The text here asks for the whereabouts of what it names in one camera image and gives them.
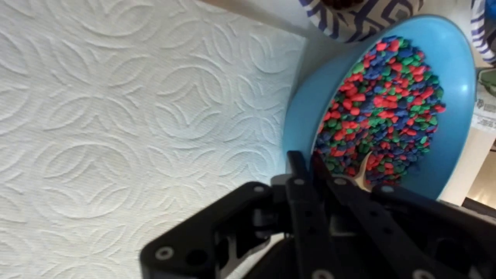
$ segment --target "white embossed paper towel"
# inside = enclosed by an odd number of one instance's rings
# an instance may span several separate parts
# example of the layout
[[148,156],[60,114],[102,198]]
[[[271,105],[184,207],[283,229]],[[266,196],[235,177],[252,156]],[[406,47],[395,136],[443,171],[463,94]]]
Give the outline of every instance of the white embossed paper towel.
[[283,173],[303,46],[193,0],[0,2],[0,278],[139,278],[147,241]]

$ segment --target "white surface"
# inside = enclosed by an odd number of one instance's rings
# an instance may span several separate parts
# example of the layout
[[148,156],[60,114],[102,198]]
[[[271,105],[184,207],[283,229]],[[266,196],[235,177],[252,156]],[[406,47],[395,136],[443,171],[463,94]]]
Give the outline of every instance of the white surface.
[[0,2],[0,278],[139,278],[151,238],[283,173],[305,39],[193,0]]
[[[249,16],[257,21],[263,21],[271,25],[277,25],[288,32],[294,32],[308,38],[308,52],[302,66],[302,81],[306,75],[322,66],[334,53],[342,52],[347,46],[331,43],[319,35],[319,32],[305,24],[305,13],[300,10],[297,0],[206,0],[226,7],[234,13]],[[469,0],[426,0],[421,15],[438,15],[451,19],[463,32],[469,41]],[[477,67],[486,67],[478,53],[472,49],[474,61]],[[452,205],[461,205],[468,194],[475,176],[486,157],[494,137],[471,129],[465,151],[449,179],[440,199]]]

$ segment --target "blue bowl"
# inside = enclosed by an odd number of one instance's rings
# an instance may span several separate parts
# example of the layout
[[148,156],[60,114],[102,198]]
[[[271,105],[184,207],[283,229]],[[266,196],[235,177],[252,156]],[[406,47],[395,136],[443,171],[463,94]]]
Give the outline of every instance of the blue bowl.
[[443,18],[420,16],[401,22],[333,58],[308,77],[288,106],[282,146],[285,151],[300,151],[306,165],[310,163],[317,126],[336,89],[350,75],[353,64],[378,39],[387,36],[409,39],[423,50],[426,64],[444,89],[446,112],[438,117],[438,131],[430,153],[416,168],[410,168],[401,182],[401,188],[437,199],[461,154],[475,100],[475,72],[469,43],[454,24]]

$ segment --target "table surface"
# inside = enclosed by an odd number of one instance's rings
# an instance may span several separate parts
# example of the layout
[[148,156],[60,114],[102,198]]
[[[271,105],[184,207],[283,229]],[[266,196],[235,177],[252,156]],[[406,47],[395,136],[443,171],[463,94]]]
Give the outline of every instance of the table surface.
[[[305,13],[299,7],[299,0],[206,0],[224,10],[243,15],[258,22],[297,33],[308,39],[306,56],[300,69],[299,81],[316,70],[333,55],[342,52],[345,46],[336,44],[323,38],[306,21]],[[423,15],[438,15],[451,19],[460,27],[469,39],[469,2],[466,0],[426,0]],[[472,50],[477,67],[488,67]],[[454,170],[440,201],[452,205],[461,205],[483,160],[494,142],[494,136],[471,129],[463,154]]]

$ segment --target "colorful beads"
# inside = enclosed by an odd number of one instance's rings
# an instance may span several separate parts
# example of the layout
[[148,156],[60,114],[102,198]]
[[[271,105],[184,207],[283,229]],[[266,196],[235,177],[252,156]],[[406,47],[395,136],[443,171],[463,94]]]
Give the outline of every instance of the colorful beads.
[[368,154],[367,184],[399,185],[429,153],[444,112],[438,78],[424,55],[401,38],[384,38],[351,67],[316,139],[334,174],[356,176]]

